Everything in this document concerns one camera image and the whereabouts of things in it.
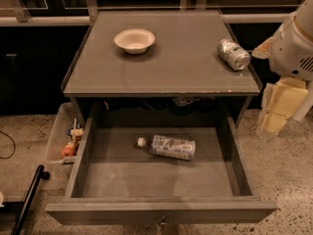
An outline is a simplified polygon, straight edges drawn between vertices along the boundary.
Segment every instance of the can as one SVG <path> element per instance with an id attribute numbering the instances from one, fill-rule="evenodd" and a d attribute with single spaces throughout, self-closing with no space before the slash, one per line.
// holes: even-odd
<path id="1" fill-rule="evenodd" d="M 234 71 L 242 71 L 251 60 L 250 54 L 232 39 L 222 39 L 218 43 L 217 51 Z"/>

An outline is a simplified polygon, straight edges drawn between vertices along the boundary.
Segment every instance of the cord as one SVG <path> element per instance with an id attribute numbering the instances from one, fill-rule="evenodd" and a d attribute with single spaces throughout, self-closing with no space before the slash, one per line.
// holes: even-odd
<path id="1" fill-rule="evenodd" d="M 4 133 L 3 131 L 1 131 L 0 130 L 0 133 L 1 134 L 3 134 L 3 135 L 5 135 L 6 137 L 8 137 L 9 139 L 11 139 L 11 141 L 12 141 L 12 143 L 13 143 L 13 152 L 12 152 L 12 154 L 10 155 L 10 156 L 8 156 L 8 157 L 1 157 L 0 156 L 0 159 L 1 160 L 8 160 L 15 152 L 16 152 L 16 142 L 14 141 L 14 139 L 12 138 L 12 137 L 10 137 L 8 134 L 6 134 L 6 133 Z"/>

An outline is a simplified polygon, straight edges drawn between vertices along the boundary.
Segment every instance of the bowl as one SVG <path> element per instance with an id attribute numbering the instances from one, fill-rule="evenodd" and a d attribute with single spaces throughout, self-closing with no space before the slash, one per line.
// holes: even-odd
<path id="1" fill-rule="evenodd" d="M 119 33 L 115 37 L 114 43 L 129 54 L 141 54 L 153 45 L 155 40 L 156 38 L 151 32 L 141 28 L 133 28 Z"/>

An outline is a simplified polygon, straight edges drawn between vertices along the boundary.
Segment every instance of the terrazzo floor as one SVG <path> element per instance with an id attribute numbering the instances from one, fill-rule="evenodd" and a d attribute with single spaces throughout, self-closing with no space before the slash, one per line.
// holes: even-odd
<path id="1" fill-rule="evenodd" d="M 279 136 L 260 137 L 255 132 L 259 110 L 247 110 L 238 129 L 247 166 L 262 200 L 275 201 L 278 209 L 259 223 L 194 224 L 168 226 L 164 234 L 313 234 L 313 112 L 302 122 L 290 120 Z M 23 196 L 44 153 L 55 116 L 0 117 L 0 130 L 16 142 L 16 153 L 0 160 L 0 191 Z M 0 157 L 9 156 L 12 143 L 0 134 Z M 23 234 L 157 234 L 155 226 L 62 226 L 44 210 L 60 201 L 72 165 L 45 164 L 51 173 L 41 181 Z M 13 221 L 0 220 L 0 234 L 11 234 Z"/>

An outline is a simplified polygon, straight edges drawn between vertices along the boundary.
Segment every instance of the open drawer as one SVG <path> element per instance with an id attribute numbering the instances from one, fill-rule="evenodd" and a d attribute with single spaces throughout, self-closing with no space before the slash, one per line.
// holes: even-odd
<path id="1" fill-rule="evenodd" d="M 217 109 L 188 117 L 156 111 L 149 118 L 146 110 L 126 114 L 94 104 L 66 195 L 46 212 L 66 225 L 260 221 L 276 205 L 257 196 L 233 119 Z M 170 126 L 163 126 L 169 116 Z M 196 155 L 186 162 L 136 149 L 136 138 L 147 134 L 195 140 Z"/>

